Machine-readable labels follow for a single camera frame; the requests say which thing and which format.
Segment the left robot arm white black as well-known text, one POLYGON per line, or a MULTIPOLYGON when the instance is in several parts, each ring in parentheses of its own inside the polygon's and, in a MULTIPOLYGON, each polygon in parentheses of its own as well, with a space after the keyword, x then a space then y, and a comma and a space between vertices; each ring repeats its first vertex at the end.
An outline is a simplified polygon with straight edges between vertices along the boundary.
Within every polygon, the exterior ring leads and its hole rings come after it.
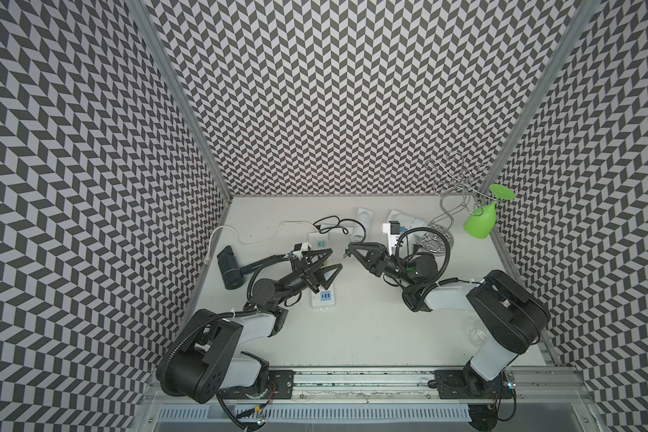
POLYGON ((221 279, 229 290, 247 288, 239 311, 215 313, 199 309, 189 319, 160 361, 156 378, 165 394, 206 403, 234 389, 261 395, 267 387, 267 360, 240 350, 256 339, 271 338, 284 327, 288 302, 303 293, 323 293, 342 271, 327 263, 330 248, 314 250, 300 243, 286 254, 240 266, 232 247, 218 255, 221 279))

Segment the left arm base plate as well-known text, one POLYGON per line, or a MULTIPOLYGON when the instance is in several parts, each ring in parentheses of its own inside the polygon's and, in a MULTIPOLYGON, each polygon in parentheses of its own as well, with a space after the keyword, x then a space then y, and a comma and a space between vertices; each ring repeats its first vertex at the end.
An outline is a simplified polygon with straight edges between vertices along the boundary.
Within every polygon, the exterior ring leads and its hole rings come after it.
POLYGON ((248 387, 237 386, 220 391, 220 396, 227 400, 261 401, 289 400, 293 395, 295 372, 291 369, 262 371, 254 384, 248 387))

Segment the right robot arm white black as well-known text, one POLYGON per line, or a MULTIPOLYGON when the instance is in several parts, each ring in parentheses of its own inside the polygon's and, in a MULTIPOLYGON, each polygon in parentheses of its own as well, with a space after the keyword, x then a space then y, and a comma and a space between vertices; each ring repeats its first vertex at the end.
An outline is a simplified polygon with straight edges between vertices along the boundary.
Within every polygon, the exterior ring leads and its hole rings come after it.
POLYGON ((488 337, 462 370, 446 375, 447 384, 472 399, 501 391, 496 381, 518 356, 538 343, 550 320, 543 302, 501 270, 492 270, 479 282, 441 279, 447 260, 439 264, 426 252, 398 257, 375 242, 351 243, 344 256, 354 257, 372 275, 392 279, 413 312, 462 310, 477 314, 488 337))

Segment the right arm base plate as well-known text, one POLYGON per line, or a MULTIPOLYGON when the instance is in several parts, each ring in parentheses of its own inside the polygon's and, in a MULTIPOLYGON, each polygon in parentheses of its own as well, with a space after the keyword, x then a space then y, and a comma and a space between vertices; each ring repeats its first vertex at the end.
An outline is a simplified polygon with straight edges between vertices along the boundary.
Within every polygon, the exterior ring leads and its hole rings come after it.
POLYGON ((510 399, 511 389, 500 378, 485 381, 478 374, 458 369, 436 370, 428 387, 438 392, 441 400, 510 399))

